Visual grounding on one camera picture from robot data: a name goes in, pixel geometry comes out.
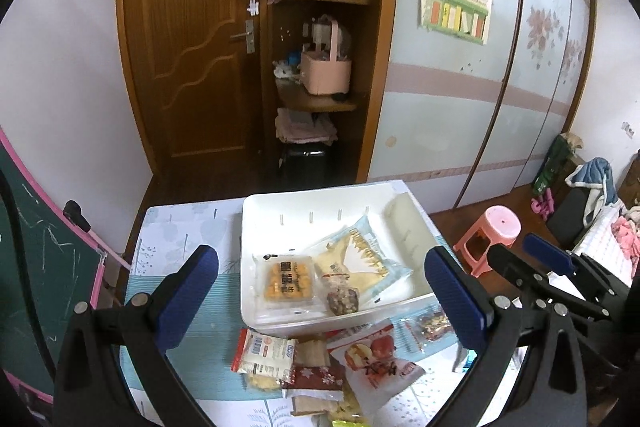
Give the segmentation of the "red apple chips bag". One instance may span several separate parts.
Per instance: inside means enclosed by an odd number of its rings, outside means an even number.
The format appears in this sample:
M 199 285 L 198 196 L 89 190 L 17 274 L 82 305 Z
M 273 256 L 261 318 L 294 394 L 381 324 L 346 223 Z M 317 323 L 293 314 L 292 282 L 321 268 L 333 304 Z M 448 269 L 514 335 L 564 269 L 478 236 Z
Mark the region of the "red apple chips bag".
M 390 320 L 334 338 L 328 351 L 344 367 L 346 381 L 367 419 L 425 375 L 423 367 L 398 355 Z

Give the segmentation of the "light blue cake packet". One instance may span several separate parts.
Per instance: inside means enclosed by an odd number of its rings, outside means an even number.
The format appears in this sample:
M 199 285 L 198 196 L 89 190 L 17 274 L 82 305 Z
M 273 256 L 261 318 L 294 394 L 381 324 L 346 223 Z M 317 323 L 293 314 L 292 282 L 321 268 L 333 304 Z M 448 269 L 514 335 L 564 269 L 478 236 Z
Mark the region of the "light blue cake packet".
M 323 239 L 311 259 L 324 298 L 326 288 L 321 280 L 324 274 L 350 276 L 350 283 L 359 293 L 359 311 L 373 306 L 384 291 L 407 280 L 413 272 L 405 263 L 383 253 L 367 216 Z

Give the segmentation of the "green snack packet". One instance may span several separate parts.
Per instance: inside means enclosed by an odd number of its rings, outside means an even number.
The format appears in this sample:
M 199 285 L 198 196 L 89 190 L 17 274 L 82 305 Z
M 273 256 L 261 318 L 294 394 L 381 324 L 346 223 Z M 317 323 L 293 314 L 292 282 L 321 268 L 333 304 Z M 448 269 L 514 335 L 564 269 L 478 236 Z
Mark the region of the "green snack packet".
M 360 416 L 349 418 L 331 418 L 332 427 L 370 427 L 369 423 Z

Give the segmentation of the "small red nut packet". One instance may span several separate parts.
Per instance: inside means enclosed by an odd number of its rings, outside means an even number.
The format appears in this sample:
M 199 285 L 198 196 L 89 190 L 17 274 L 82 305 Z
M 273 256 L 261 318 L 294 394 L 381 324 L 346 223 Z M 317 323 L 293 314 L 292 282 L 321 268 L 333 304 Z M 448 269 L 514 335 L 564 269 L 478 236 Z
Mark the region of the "small red nut packet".
M 428 311 L 408 317 L 404 320 L 404 325 L 421 351 L 454 331 L 442 311 Z

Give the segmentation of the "clear nut mix packet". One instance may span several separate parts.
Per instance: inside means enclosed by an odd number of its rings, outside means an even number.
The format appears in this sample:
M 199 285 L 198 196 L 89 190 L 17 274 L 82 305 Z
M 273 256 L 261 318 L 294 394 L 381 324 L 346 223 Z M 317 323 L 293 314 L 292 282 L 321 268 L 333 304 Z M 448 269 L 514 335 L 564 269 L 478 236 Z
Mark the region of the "clear nut mix packet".
M 350 276 L 346 273 L 329 273 L 321 277 L 326 288 L 326 304 L 330 311 L 340 317 L 359 311 L 359 293 L 350 283 Z

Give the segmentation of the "red white cracker packet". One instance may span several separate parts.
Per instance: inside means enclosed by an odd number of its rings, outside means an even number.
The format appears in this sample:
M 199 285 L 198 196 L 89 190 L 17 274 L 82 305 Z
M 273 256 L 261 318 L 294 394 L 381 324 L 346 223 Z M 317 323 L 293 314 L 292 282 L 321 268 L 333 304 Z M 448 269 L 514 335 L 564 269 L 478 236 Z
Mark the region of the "red white cracker packet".
M 242 329 L 231 363 L 234 373 L 291 384 L 297 341 Z

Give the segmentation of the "folded pink cloth stack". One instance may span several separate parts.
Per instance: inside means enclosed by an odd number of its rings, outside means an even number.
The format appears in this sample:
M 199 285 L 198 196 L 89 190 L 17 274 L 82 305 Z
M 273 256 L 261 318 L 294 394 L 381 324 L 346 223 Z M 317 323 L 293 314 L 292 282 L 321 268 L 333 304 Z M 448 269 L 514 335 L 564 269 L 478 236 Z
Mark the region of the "folded pink cloth stack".
M 279 108 L 274 120 L 276 138 L 282 143 L 331 144 L 337 139 L 337 130 L 326 114 L 314 115 L 288 108 Z

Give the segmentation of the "beige biscuit packet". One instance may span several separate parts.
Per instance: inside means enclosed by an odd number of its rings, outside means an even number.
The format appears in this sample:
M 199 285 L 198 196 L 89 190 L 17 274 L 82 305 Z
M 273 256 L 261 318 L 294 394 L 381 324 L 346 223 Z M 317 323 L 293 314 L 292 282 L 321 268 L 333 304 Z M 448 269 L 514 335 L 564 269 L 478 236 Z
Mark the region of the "beige biscuit packet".
M 309 367 L 329 366 L 331 362 L 326 340 L 311 339 L 297 343 L 294 363 Z

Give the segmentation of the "pink plastic stool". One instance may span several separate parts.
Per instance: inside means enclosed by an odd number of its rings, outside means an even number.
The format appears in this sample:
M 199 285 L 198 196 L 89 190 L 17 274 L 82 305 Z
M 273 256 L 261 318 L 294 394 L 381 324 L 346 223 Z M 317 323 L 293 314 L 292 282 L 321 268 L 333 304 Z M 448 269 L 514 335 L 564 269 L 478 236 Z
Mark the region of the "pink plastic stool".
M 511 247 L 521 231 L 521 221 L 510 208 L 503 205 L 491 206 L 454 244 L 454 251 L 460 254 L 469 265 L 473 277 L 480 277 L 491 270 L 487 260 L 488 249 L 495 245 Z M 471 251 L 471 244 L 477 242 L 480 242 L 484 248 L 475 257 Z

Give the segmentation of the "wooden corner shelf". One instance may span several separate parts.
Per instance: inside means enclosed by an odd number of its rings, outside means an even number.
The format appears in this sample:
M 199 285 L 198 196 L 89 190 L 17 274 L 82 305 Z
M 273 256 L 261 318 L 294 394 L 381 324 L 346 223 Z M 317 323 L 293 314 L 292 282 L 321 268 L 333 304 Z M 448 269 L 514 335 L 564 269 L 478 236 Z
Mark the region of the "wooden corner shelf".
M 266 176 L 273 190 L 369 176 L 396 0 L 260 0 Z

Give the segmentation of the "green chalkboard pink frame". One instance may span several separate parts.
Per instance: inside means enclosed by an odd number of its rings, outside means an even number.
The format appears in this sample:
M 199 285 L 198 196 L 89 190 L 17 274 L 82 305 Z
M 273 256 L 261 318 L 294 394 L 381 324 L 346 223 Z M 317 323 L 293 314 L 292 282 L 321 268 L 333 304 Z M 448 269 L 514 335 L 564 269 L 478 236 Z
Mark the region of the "green chalkboard pink frame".
M 1 370 L 50 403 L 74 306 L 119 306 L 126 260 L 96 233 L 78 198 L 55 202 L 1 135 Z

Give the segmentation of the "dark red snack packet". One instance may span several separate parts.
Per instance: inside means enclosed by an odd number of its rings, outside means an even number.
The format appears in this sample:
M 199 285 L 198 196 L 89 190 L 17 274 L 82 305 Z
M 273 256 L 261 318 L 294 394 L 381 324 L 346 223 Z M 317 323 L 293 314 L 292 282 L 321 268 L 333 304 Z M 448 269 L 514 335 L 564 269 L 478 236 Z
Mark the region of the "dark red snack packet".
M 305 397 L 329 401 L 344 399 L 345 369 L 341 365 L 295 364 L 293 380 L 283 385 L 285 398 Z

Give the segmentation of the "wall calendar poster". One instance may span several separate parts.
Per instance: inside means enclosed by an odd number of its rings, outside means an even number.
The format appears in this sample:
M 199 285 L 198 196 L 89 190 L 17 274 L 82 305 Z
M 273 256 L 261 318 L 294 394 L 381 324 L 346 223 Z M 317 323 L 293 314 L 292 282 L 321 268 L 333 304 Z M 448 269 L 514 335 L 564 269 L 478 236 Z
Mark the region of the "wall calendar poster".
M 419 25 L 484 46 L 491 12 L 492 0 L 420 0 Z

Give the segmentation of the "pink handled storage basket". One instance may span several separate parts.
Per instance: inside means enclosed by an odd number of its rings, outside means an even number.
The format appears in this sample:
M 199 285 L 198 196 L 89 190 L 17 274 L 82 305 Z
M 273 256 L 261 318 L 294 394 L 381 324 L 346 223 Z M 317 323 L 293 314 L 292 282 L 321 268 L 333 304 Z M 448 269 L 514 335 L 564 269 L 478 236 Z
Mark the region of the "pink handled storage basket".
M 352 61 L 341 53 L 343 34 L 338 21 L 323 15 L 311 24 L 311 45 L 300 56 L 300 82 L 315 96 L 347 94 Z

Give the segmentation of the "yellow egg-yolk pastry packet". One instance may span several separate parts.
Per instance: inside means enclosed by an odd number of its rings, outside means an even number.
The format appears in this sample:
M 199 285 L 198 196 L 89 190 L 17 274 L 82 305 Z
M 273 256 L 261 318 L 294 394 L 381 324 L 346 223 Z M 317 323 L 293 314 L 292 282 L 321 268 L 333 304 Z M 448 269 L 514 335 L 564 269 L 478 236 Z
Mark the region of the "yellow egg-yolk pastry packet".
M 273 255 L 256 271 L 256 308 L 266 313 L 309 313 L 320 308 L 314 262 L 309 256 Z

